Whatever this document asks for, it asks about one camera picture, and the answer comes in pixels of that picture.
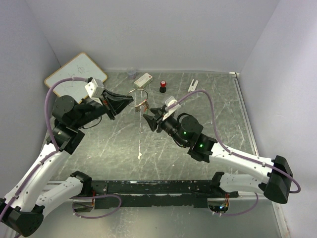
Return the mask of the large metal keyring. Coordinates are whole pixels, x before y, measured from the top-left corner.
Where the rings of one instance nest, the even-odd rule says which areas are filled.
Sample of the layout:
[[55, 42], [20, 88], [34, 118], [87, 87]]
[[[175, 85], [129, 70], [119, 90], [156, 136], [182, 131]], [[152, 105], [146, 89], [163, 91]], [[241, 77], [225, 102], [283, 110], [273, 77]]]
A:
[[136, 88], [136, 89], [133, 89], [133, 90], [129, 91], [127, 95], [130, 95], [130, 94], [131, 94], [132, 92], [134, 92], [134, 91], [141, 91], [141, 92], [145, 92], [145, 93], [146, 93], [146, 98], [145, 98], [144, 100], [147, 100], [147, 101], [148, 101], [148, 97], [149, 97], [148, 92], [147, 92], [146, 90], [144, 90], [144, 89], [141, 89], [141, 88]]

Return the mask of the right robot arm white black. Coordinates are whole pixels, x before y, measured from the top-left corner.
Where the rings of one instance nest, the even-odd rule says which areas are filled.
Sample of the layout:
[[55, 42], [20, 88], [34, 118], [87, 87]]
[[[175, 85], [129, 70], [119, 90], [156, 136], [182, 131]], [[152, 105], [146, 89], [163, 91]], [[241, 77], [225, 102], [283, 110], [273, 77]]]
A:
[[188, 154], [196, 161], [219, 162], [241, 171], [237, 176], [216, 173], [210, 185], [213, 196], [245, 191], [263, 194], [276, 203], [288, 202], [293, 173], [284, 157], [257, 157], [221, 146], [219, 141], [202, 133], [204, 127], [192, 115], [182, 113], [178, 118], [173, 115], [165, 118], [164, 109], [151, 109], [152, 115], [143, 115], [151, 131], [165, 131], [178, 146], [188, 148]]

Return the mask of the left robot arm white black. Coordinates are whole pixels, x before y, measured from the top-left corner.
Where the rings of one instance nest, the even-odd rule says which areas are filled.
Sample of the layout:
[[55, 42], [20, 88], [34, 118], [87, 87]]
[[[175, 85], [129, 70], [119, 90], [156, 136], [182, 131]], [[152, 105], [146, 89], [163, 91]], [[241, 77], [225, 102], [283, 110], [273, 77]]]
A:
[[78, 104], [71, 96], [56, 99], [53, 136], [46, 144], [23, 179], [0, 200], [0, 220], [24, 237], [32, 235], [45, 216], [72, 197], [86, 198], [93, 194], [92, 178], [75, 171], [49, 192], [42, 190], [48, 181], [76, 150], [84, 133], [80, 130], [91, 121], [108, 115], [111, 120], [130, 103], [132, 96], [104, 90], [96, 101]]

